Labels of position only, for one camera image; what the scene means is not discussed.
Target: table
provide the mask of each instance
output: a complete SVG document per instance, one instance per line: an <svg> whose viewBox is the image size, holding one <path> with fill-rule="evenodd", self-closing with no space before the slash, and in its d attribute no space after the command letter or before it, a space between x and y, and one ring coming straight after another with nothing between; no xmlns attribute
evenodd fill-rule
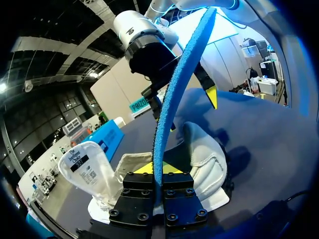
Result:
<svg viewBox="0 0 319 239"><path fill-rule="evenodd" d="M175 157L176 162L169 163L182 171L189 167L189 158L175 146L182 142L185 121L201 126L231 158L235 189L231 201L213 212L225 230L272 200L284 200L310 188L318 168L319 126L295 110L230 92L218 92L218 109L214 110L202 89L187 90L175 116L177 129L169 136L164 156ZM151 151L155 126L152 112L148 112L121 128L125 136L111 166L115 168L124 153ZM294 199L289 206L297 209L302 199ZM73 188L57 222L73 233L76 227L89 229L90 200L90 195ZM162 238L163 230L156 231L154 238Z"/></svg>

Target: black label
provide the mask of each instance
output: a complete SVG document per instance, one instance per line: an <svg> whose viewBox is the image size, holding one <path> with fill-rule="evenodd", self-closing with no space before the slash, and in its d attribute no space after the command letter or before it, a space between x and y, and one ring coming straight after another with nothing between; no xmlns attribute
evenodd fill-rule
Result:
<svg viewBox="0 0 319 239"><path fill-rule="evenodd" d="M88 161L89 157L85 154L82 158L80 158L78 161L76 161L75 164L71 167L71 171L75 172L83 163Z"/></svg>

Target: black mount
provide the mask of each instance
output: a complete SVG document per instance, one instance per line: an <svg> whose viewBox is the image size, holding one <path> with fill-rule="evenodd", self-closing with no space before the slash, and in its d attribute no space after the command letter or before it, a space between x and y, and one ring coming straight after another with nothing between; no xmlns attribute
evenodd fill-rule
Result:
<svg viewBox="0 0 319 239"><path fill-rule="evenodd" d="M186 173L163 175L163 207L166 238L205 229L207 211L202 207L194 180ZM110 224L91 220L89 231L77 230L79 239L149 239L152 236L154 177L152 174L129 172L114 209L109 211Z"/></svg>

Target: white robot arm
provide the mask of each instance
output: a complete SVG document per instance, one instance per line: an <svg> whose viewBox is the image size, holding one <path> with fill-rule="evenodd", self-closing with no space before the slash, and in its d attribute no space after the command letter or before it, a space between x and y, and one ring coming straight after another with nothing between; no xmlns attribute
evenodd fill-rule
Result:
<svg viewBox="0 0 319 239"><path fill-rule="evenodd" d="M183 11L206 6L233 10L238 5L239 0L152 0L145 16L136 11L124 11L115 18L114 28L125 49L143 35L156 35L172 49L178 41L178 36L168 28L168 22L161 18L172 7Z"/></svg>

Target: yellow tape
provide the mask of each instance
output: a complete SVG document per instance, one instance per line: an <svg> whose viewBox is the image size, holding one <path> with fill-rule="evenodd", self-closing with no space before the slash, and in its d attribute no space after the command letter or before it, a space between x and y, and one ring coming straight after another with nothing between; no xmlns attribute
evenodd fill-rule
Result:
<svg viewBox="0 0 319 239"><path fill-rule="evenodd" d="M178 170L177 168L174 168L170 164L163 162L163 173L182 173L182 171ZM134 173L153 173L153 162L143 166L142 168L136 170Z"/></svg>
<svg viewBox="0 0 319 239"><path fill-rule="evenodd" d="M210 101L212 102L215 109L217 109L217 88L213 86L206 90L206 94L208 95Z"/></svg>

